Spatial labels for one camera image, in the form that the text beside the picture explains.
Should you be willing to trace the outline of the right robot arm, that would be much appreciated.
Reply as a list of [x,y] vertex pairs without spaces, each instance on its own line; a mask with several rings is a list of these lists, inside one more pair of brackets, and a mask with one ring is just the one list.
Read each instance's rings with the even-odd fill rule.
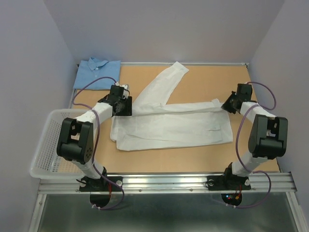
[[[272,107],[262,106],[252,100],[253,82],[238,84],[222,105],[222,109],[242,115],[239,125],[235,149],[237,161],[232,162],[225,169],[222,184],[227,189],[234,187],[249,187],[249,175],[256,172],[256,168],[268,160],[282,157],[287,147],[288,119],[271,114],[276,108],[276,99]],[[239,136],[245,120],[252,123],[248,139],[248,150],[243,156],[239,153]]]

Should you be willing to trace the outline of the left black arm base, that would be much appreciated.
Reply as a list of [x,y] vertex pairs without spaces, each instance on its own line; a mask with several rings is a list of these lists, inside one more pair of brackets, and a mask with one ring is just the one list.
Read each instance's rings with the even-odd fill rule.
[[[122,176],[102,176],[100,179],[92,179],[84,176],[80,180],[76,180],[79,184],[80,192],[90,193],[89,200],[92,208],[98,210],[110,210],[118,206],[124,199],[125,192],[122,188]],[[116,204],[110,205],[112,202],[112,194],[121,192],[122,197]]]

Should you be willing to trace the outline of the white long sleeve shirt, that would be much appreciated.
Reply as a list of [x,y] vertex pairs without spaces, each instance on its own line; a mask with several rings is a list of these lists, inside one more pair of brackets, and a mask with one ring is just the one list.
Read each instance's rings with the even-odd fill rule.
[[179,62],[163,70],[135,99],[132,116],[112,120],[110,139],[123,151],[231,143],[229,115],[218,99],[168,104],[189,70]]

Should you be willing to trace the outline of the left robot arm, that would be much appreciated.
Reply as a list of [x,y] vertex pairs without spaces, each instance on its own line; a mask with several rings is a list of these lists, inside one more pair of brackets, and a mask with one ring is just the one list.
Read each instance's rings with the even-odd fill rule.
[[132,97],[128,85],[111,86],[108,95],[84,114],[62,121],[56,153],[75,164],[84,174],[78,180],[80,191],[104,191],[111,188],[107,171],[95,160],[95,144],[100,125],[113,116],[132,116]]

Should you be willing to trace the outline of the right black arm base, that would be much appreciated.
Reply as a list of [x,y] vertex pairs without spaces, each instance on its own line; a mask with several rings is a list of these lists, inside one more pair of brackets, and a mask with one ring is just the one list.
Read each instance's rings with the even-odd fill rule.
[[222,191],[224,203],[232,206],[239,206],[242,202],[242,191],[251,190],[248,177],[225,175],[208,175],[205,186],[209,191]]

